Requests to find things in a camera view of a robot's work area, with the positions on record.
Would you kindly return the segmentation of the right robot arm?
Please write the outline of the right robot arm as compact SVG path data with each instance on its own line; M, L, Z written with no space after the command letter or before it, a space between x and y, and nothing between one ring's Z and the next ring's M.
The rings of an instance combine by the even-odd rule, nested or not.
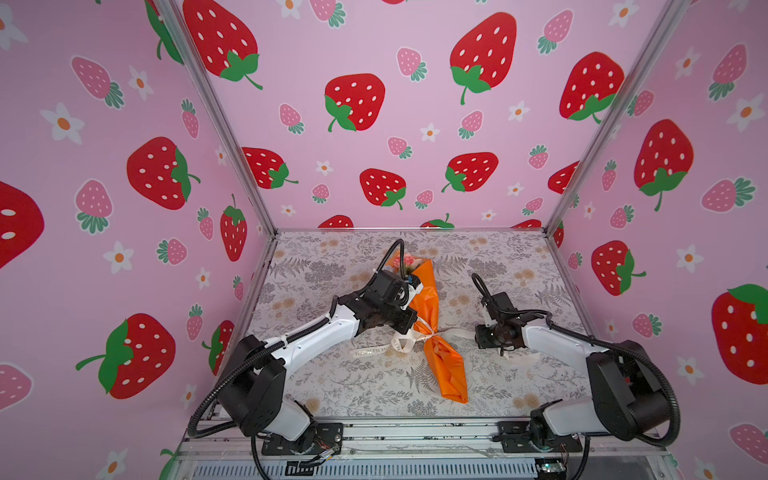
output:
M536 448L554 448L557 440L573 434L639 440L654 447L677 440L682 423L677 396L638 343L612 343L567 329L549 311L515 308L505 293L484 294L481 305L486 323L475 328L479 348L532 350L571 366L589 381L588 396L549 402L531 412L528 437Z

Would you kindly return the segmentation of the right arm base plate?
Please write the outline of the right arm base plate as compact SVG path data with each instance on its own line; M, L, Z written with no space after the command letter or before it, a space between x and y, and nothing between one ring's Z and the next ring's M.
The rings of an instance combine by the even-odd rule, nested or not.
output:
M555 436L545 427L530 421L502 421L492 441L500 443L505 453L581 453L583 446L573 435Z

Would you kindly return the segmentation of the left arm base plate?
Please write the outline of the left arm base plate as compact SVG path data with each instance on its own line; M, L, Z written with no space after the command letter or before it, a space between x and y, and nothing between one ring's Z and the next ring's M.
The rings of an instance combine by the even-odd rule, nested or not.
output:
M266 456L316 456L326 451L338 453L342 447L343 433L343 423L313 423L296 440L271 434L263 441L260 453Z

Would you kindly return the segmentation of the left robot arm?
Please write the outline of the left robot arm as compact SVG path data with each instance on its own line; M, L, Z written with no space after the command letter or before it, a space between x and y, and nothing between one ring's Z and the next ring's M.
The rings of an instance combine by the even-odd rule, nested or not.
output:
M332 347L380 326L406 334L418 319L410 304L423 285L414 274L376 271L361 289L335 296L329 311L285 335L253 335L235 347L221 378L192 414L187 436L204 438L236 428L246 437L261 433L303 440L313 418L285 399L288 379Z

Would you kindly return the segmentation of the cream ribbon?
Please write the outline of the cream ribbon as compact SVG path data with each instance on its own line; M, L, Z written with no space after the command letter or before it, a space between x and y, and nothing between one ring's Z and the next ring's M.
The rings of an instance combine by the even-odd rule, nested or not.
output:
M417 325L425 327L427 332L422 333L420 330L412 327L406 334L395 333L388 344L354 349L351 351L351 354L356 358L381 355L389 350L393 350L402 354L409 354L416 344L426 343L428 340L433 338L449 336L473 340L475 337L475 334L472 331L460 328L451 328L444 331L437 331L435 328L430 327L422 318L418 319ZM513 367L525 367L534 365L541 359L541 354L537 352L515 354L514 352L504 350L501 347L492 347L492 350L500 351L501 357L505 358Z

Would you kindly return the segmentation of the orange wrapping paper sheet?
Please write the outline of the orange wrapping paper sheet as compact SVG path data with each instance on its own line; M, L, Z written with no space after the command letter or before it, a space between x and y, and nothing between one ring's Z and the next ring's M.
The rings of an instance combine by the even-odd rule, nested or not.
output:
M423 290L409 307L418 319L406 334L397 333L390 345L403 354L410 353L417 343L423 343L427 364L437 380L443 398L469 403L469 392L463 357L441 335L439 330L439 296L431 260L406 254L404 272L419 278Z

